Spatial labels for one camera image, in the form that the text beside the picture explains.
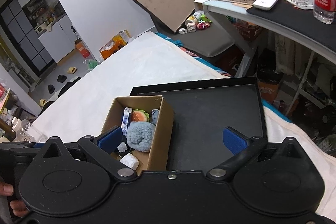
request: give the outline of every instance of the white bottle cap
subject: white bottle cap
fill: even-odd
[[[12,127],[13,132],[18,132],[22,129],[22,121],[20,119],[14,117],[12,120],[12,124],[13,124]]]

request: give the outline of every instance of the white blanket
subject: white blanket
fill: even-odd
[[[63,142],[76,142],[84,135],[98,136],[113,99],[128,96],[134,86],[223,77],[147,32],[85,75],[46,109],[34,126],[48,137],[57,135]],[[336,221],[336,159],[319,150],[298,126],[264,109],[268,140],[282,142],[292,136],[300,142],[325,182],[317,213]]]

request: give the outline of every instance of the fingernail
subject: fingernail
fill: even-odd
[[[11,194],[13,192],[13,186],[12,185],[4,185],[3,186],[3,190],[7,193],[7,194]]]

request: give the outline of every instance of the human hand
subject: human hand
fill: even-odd
[[[0,195],[11,196],[14,193],[14,188],[8,183],[0,181]],[[10,202],[10,207],[13,209],[14,215],[24,217],[28,214],[28,210],[22,200],[13,200]]]

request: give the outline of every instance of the white remote control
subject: white remote control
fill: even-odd
[[[253,2],[253,6],[262,9],[262,10],[270,10],[278,0],[256,0]]]

